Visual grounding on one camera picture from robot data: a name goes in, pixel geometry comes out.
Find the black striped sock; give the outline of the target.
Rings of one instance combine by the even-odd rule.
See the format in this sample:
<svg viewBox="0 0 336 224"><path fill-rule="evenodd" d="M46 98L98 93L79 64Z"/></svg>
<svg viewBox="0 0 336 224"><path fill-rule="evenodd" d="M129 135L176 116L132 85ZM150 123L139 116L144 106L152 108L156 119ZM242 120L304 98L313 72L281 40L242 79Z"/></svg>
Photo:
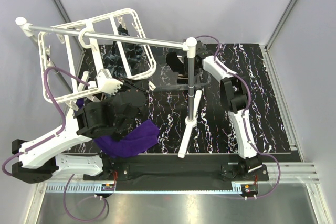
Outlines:
<svg viewBox="0 0 336 224"><path fill-rule="evenodd" d="M176 52L169 52L166 55L166 64L173 72L178 73L178 78L187 79L187 56L179 57Z"/></svg>

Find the dark patterned sock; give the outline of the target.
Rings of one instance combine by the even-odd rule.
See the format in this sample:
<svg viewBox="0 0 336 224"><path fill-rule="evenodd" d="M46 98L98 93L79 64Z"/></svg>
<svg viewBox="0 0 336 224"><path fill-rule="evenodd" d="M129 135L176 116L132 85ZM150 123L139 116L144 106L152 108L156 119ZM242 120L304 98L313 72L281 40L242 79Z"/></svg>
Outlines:
<svg viewBox="0 0 336 224"><path fill-rule="evenodd" d="M149 70L144 48L138 44L122 42L124 54L132 75ZM116 41L99 45L103 67L108 69L115 79L125 79L127 74L122 62L121 53Z"/></svg>

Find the purple fleece sock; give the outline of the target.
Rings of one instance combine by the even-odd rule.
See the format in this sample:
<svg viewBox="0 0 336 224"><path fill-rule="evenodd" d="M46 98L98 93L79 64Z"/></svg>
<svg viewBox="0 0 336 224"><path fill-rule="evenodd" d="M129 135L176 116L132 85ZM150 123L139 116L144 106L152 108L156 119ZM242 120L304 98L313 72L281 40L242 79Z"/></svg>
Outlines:
<svg viewBox="0 0 336 224"><path fill-rule="evenodd" d="M111 157L132 157L158 143L159 128L149 119L136 125L142 115L140 108L131 104L117 105L112 99L85 104L76 102L78 135L93 139Z"/></svg>

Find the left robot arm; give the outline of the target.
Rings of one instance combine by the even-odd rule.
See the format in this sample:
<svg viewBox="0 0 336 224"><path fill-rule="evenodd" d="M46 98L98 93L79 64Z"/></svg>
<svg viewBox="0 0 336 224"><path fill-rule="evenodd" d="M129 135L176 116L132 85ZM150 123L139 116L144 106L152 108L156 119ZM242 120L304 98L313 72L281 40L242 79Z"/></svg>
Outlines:
<svg viewBox="0 0 336 224"><path fill-rule="evenodd" d="M107 153L112 143L121 143L143 115L144 106L155 87L149 80L123 80L121 91L100 102L91 102L66 119L48 136L12 142L12 153L19 162L12 165L12 176L29 184L46 181L58 174L83 174L103 180L113 175L113 167L103 156L67 156L64 151L90 140L103 140L99 148Z"/></svg>

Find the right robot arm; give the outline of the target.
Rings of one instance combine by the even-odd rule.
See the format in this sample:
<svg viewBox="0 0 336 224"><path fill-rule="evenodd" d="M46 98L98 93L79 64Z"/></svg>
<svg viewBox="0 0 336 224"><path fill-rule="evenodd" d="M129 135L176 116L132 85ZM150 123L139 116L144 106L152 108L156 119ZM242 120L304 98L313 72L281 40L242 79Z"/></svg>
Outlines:
<svg viewBox="0 0 336 224"><path fill-rule="evenodd" d="M220 102L233 123L238 143L240 162L235 168L236 174L250 180L262 167L250 126L250 90L245 80L208 51L201 41L196 44L195 65L211 74L220 85Z"/></svg>

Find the metal hanging rack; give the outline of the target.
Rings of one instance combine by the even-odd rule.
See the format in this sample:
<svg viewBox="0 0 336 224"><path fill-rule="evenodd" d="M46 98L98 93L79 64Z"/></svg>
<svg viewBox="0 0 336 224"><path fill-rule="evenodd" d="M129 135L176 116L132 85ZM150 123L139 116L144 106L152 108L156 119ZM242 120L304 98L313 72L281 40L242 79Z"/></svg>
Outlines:
<svg viewBox="0 0 336 224"><path fill-rule="evenodd" d="M147 46L160 46L160 47L170 47L182 49L187 52L188 57L188 117L185 119L186 129L183 134L183 138L181 141L180 149L178 151L178 157L184 158L186 155L187 146L191 137L191 133L193 128L196 125L196 109L200 103L201 92L195 91L194 88L194 66L195 66L195 54L196 54L196 39L194 37L189 37L186 42L173 42L173 41L165 41L165 40L155 40L155 39L147 39L147 38L139 38L139 37L130 37L130 36L122 36L118 34L103 34L96 33L90 31L89 28L85 27L82 30L74 30L74 29L65 29L65 28L55 28L55 27L39 27L34 26L27 22L27 20L23 17L17 17L15 19L16 25L18 25L24 34L27 37L31 37L34 35L34 31L38 32L46 32L52 33L56 35L67 35L78 37L79 42L83 47L92 48L93 44L85 44L83 42L83 38L89 39L105 39L117 42L126 42Z"/></svg>

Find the clear plastic bin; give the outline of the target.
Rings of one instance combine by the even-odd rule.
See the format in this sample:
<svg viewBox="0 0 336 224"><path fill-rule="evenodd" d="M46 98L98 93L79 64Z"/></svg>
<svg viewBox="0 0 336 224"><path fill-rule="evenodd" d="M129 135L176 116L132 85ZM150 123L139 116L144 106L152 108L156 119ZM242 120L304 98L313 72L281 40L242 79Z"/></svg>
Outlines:
<svg viewBox="0 0 336 224"><path fill-rule="evenodd" d="M186 52L164 48L162 51L155 53L155 60L157 63L155 74L150 77L151 82L156 85L156 91L175 91L175 90L187 90L188 89L188 78L180 79L178 78L178 73L173 72L171 68L166 64L166 55L169 52L176 52L179 57L187 56ZM194 68L194 88L201 89L207 86L211 81L210 74L202 69Z"/></svg>

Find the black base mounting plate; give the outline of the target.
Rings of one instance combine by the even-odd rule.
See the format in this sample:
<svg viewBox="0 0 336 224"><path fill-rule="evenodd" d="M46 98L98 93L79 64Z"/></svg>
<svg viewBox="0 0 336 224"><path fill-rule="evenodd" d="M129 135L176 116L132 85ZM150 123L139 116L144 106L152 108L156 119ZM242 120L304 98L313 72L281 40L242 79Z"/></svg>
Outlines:
<svg viewBox="0 0 336 224"><path fill-rule="evenodd" d="M266 166L242 174L237 154L140 154L130 158L103 156L101 175L85 175L88 181L116 183L117 191L216 191L230 190L233 182L267 182Z"/></svg>

